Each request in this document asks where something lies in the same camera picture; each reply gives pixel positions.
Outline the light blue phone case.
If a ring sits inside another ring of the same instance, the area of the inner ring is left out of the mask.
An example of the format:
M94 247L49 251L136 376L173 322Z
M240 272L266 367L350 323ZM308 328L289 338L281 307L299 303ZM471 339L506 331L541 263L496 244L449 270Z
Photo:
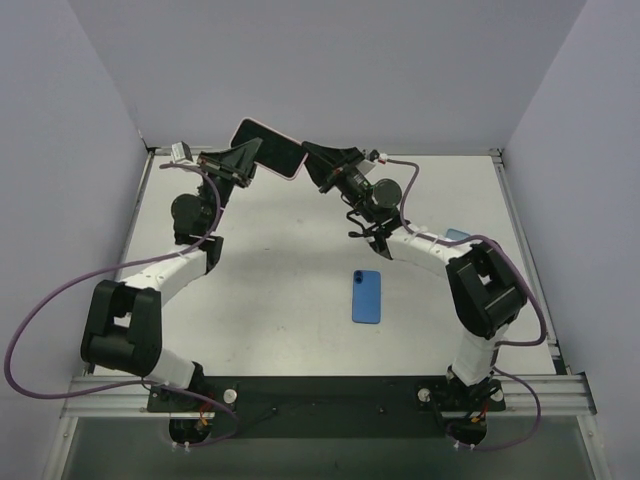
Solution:
M467 239L470 234L465 231L449 228L446 231L445 236L451 241L458 242Z

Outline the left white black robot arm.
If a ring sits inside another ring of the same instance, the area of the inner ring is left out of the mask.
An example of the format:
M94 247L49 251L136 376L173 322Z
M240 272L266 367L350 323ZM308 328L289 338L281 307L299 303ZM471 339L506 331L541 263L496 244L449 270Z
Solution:
M80 347L85 362L167 385L170 400L183 411L202 405L202 368L164 347L162 310L219 262L224 240L214 232L234 188L246 188L254 178L261 144L255 138L197 158L188 155L185 143L174 145L168 168L194 172L202 183L196 193L181 194L171 204L175 246L170 252L134 275L95 287Z

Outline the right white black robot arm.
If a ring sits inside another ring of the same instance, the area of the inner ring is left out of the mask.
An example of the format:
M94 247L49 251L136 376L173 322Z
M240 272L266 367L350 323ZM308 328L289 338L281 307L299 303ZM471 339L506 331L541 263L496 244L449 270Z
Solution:
M508 326L527 303L517 273L486 240L452 240L413 226L404 216L407 192L389 178L366 175L387 155L356 147L334 148L303 142L306 168L322 194L337 189L358 226L354 237L379 256L443 273L464 333L448 369L466 387L491 375L494 354Z

